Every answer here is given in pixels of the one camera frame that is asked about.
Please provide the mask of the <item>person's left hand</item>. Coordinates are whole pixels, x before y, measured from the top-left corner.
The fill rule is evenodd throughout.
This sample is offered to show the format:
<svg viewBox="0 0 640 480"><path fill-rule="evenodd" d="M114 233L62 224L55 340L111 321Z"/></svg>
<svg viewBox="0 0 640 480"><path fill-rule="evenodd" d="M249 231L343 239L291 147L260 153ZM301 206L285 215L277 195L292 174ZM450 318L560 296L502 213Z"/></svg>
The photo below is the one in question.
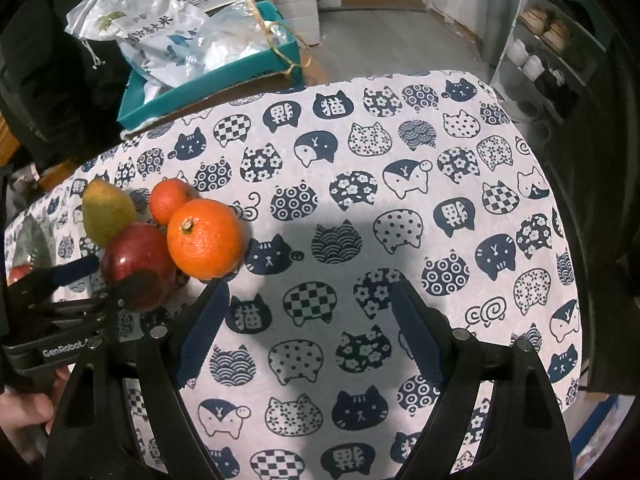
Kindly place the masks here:
<svg viewBox="0 0 640 480"><path fill-rule="evenodd" d="M36 438L29 431L32 427L43 425L46 433L50 434L58 404L69 379L70 370L63 366L56 370L49 393L2 393L1 431L25 462L33 463L41 457Z"/></svg>

